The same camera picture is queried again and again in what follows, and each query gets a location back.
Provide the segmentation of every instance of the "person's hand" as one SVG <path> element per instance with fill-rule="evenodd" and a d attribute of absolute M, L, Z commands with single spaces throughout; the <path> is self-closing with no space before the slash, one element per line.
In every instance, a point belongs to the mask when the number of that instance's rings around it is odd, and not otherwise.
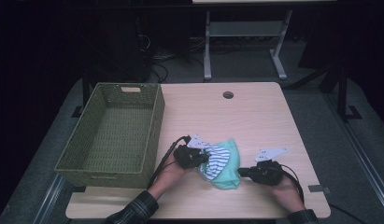
<path fill-rule="evenodd" d="M 171 189 L 177 182 L 190 170 L 180 167 L 173 153 L 169 155 L 164 163 L 164 168 L 158 174 L 154 184 L 148 189 L 148 192 L 158 200 L 167 190 Z"/>
<path fill-rule="evenodd" d="M 305 205 L 300 199 L 297 188 L 292 181 L 283 176 L 281 182 L 276 186 L 262 185 L 276 199 L 276 201 L 290 213 L 306 210 Z"/>

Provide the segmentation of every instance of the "plaid shirt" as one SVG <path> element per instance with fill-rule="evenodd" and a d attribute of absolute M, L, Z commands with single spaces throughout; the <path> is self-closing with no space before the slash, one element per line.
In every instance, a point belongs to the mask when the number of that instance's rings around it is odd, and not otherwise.
<path fill-rule="evenodd" d="M 157 201 L 144 190 L 120 212 L 107 217 L 103 224 L 144 224 L 157 209 Z M 291 224 L 319 224 L 311 209 L 292 213 L 288 220 Z"/>

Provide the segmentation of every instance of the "floor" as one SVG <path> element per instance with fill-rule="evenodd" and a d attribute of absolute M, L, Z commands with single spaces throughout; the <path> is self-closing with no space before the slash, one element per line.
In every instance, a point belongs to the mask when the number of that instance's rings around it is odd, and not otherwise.
<path fill-rule="evenodd" d="M 305 43 L 302 40 L 287 41 L 279 57 L 288 78 L 279 80 L 268 52 L 276 43 L 275 38 L 216 42 L 216 50 L 211 56 L 210 82 L 277 82 L 285 87 L 314 72 L 297 66 Z M 168 52 L 161 50 L 156 59 L 163 59 L 166 55 Z M 175 57 L 158 62 L 159 65 L 152 66 L 155 73 L 148 82 L 203 82 L 202 61 L 203 52 L 197 49 L 190 58 Z M 319 181 L 325 187 L 328 203 L 333 205 L 331 215 L 320 223 L 361 223 L 336 207 L 347 210 L 365 223 L 384 223 L 384 199 L 379 197 L 377 185 L 372 184 L 373 180 L 367 174 L 366 167 L 370 163 L 359 156 L 361 152 L 366 154 L 384 184 L 384 124 L 368 104 L 361 88 L 351 80 L 348 81 L 347 104 L 354 105 L 363 119 L 341 120 L 335 112 L 337 90 L 329 94 L 321 93 L 321 81 L 322 77 L 318 77 L 297 90 L 283 91 Z M 64 212 L 74 187 L 53 172 L 78 121 L 71 116 L 79 105 L 82 105 L 81 81 L 75 83 L 68 93 L 8 202 L 0 224 L 99 223 L 100 220 L 70 220 L 66 217 Z M 237 220 L 233 223 L 252 224 L 259 221 Z"/>

